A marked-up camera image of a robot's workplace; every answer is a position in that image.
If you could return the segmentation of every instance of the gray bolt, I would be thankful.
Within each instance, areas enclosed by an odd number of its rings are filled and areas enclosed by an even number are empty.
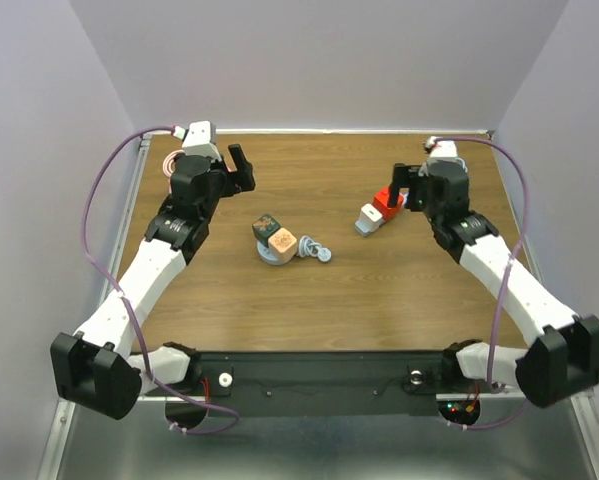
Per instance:
[[[410,383],[413,385],[421,385],[423,383],[423,374],[419,370],[410,372]]]

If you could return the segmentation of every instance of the wood grain surface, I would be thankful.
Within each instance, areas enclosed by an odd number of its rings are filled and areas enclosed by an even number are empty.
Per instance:
[[[432,238],[421,213],[402,212],[375,234],[354,230],[359,209],[385,187],[395,162],[425,160],[419,135],[224,135],[240,143],[257,188],[222,199],[210,236],[159,300],[144,325],[148,345],[176,341],[201,350],[349,350],[444,348],[487,341],[495,300]],[[168,192],[161,171],[177,142],[157,136],[132,215],[123,273]],[[515,227],[493,156],[462,143],[471,206],[511,246]],[[333,252],[322,264],[295,258],[273,267],[259,259],[251,224],[269,213],[297,238]],[[499,344],[523,346],[509,317]]]

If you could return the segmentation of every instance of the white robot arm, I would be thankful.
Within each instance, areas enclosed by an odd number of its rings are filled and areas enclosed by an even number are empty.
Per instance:
[[[73,335],[61,333],[50,348],[59,396],[112,418],[123,418],[139,395],[154,388],[141,355],[130,355],[135,332],[122,297],[139,326],[170,282],[191,262],[209,234],[219,199],[255,188],[252,165],[230,145],[236,170],[217,150],[215,127],[197,122],[176,128],[183,154],[175,159],[171,193],[150,222],[139,251],[112,291]],[[153,376],[175,384],[193,375],[192,349],[166,344],[150,352]]]
[[[431,156],[423,166],[395,165],[387,206],[397,206],[400,189],[408,188],[404,208],[422,211],[439,246],[497,297],[510,251],[488,219],[469,209],[463,166],[456,158],[439,158],[435,145],[434,141],[426,145]],[[456,149],[446,145],[447,151]],[[492,380],[518,387],[539,407],[599,384],[599,319],[580,317],[516,260],[507,286],[503,308],[529,349],[496,347]],[[475,380],[487,377],[489,350],[488,344],[477,341],[449,349],[457,373]]]

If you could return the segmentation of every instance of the white wall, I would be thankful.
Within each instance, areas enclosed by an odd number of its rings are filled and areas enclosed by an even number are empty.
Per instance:
[[[496,139],[529,179],[529,244],[545,283],[599,317],[599,0],[570,1]],[[521,211],[519,185],[501,164]]]
[[[494,128],[566,0],[71,0],[136,124]]]
[[[67,0],[0,1],[0,479],[36,478],[57,400],[50,343],[83,321],[102,285],[80,251],[81,208],[130,131]],[[128,158],[92,218],[102,254]]]

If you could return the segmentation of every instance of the red object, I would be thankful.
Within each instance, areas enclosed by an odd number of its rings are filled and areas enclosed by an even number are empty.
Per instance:
[[[403,204],[403,195],[399,194],[399,200],[397,200],[397,205],[390,208],[388,206],[388,187],[379,190],[375,194],[375,198],[372,200],[372,206],[379,210],[383,220],[387,222],[392,219],[395,215],[397,215],[401,211],[401,205]]]

